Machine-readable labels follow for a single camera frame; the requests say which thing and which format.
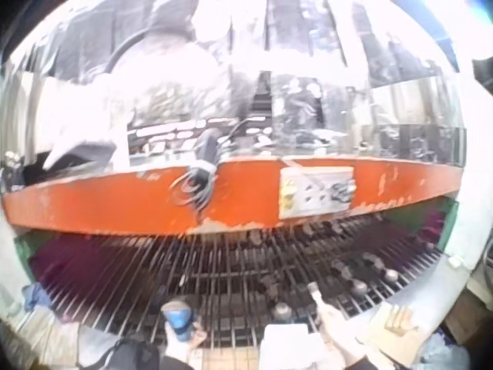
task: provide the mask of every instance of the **sleeve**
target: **sleeve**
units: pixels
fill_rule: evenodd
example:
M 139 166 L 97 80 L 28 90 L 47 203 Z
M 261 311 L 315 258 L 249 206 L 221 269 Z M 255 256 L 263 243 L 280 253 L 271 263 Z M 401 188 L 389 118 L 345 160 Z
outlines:
M 357 363 L 346 368 L 347 370 L 378 370 L 378 368 L 373 365 L 368 358 L 364 357 Z
M 176 358 L 164 356 L 161 358 L 159 370 L 193 370 L 193 368 L 185 362 L 177 360 Z

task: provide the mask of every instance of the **person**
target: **person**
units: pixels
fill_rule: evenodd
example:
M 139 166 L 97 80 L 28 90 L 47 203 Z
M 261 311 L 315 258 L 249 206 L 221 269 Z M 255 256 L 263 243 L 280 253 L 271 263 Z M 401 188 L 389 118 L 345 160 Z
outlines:
M 323 315 L 320 331 L 324 334 L 339 351 L 344 359 L 347 370 L 378 370 L 366 355 L 366 348 L 361 345 L 350 333 L 349 325 L 344 316 L 333 306 L 324 305 L 319 311 L 319 318 Z M 165 323 L 168 347 L 165 357 L 162 358 L 160 370 L 193 370 L 189 365 L 193 350 L 206 340 L 206 332 L 198 323 L 194 323 L 195 331 L 192 339 L 188 342 L 178 341 L 174 330 L 169 323 Z

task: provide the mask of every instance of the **black cable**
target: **black cable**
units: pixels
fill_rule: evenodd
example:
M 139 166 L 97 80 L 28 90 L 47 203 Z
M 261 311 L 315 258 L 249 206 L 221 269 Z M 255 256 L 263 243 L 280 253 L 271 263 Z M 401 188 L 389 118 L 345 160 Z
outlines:
M 493 277 L 491 277 L 491 274 L 488 272 L 488 269 L 490 268 L 488 266 L 488 255 L 492 247 L 493 247 L 493 236 L 490 236 L 486 244 L 485 251 L 483 252 L 483 258 L 481 259 L 481 263 L 483 265 L 483 274 L 485 276 L 486 286 L 488 287 L 490 293 L 493 294 Z
M 129 51 L 129 49 L 144 40 L 148 29 L 143 29 L 142 31 L 138 31 L 137 33 L 128 37 L 127 40 L 122 42 L 118 48 L 113 52 L 113 54 L 109 57 L 109 61 L 106 64 L 104 73 L 113 72 L 113 68 L 115 68 L 116 63 L 122 58 L 123 54 Z
M 128 37 L 127 40 L 122 42 L 119 45 L 119 47 L 116 48 L 116 50 L 113 52 L 113 54 L 109 57 L 109 61 L 106 64 L 104 73 L 111 73 L 113 71 L 113 69 L 115 68 L 116 63 L 118 63 L 120 58 L 122 58 L 123 54 L 128 52 L 132 46 L 134 46 L 134 45 L 138 44 L 139 42 L 141 42 L 142 40 L 144 40 L 147 32 L 149 32 L 149 31 L 161 32 L 161 33 L 167 34 L 167 35 L 178 35 L 178 36 L 183 37 L 184 39 L 187 39 L 189 41 L 193 40 L 192 35 L 190 35 L 187 32 L 184 32 L 182 30 L 179 30 L 179 29 L 167 29 L 167 28 L 155 28 L 155 27 L 153 27 L 151 29 L 143 29 L 141 31 L 138 31 L 137 33 L 134 33 L 130 37 Z

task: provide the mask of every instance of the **black bag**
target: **black bag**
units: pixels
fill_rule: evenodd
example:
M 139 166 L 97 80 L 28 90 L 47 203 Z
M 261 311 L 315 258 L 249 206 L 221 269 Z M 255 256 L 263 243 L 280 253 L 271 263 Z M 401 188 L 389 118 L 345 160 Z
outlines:
M 159 370 L 159 349 L 146 341 L 122 338 L 90 366 L 81 370 Z

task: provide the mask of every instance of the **blue cloth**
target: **blue cloth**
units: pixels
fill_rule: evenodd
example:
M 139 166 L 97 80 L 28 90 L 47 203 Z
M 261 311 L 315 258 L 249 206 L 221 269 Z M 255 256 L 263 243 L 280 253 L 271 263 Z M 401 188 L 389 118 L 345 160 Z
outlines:
M 32 312 L 37 305 L 45 307 L 52 305 L 52 300 L 40 283 L 25 286 L 22 289 L 22 296 L 24 297 L 24 310 L 26 312 Z

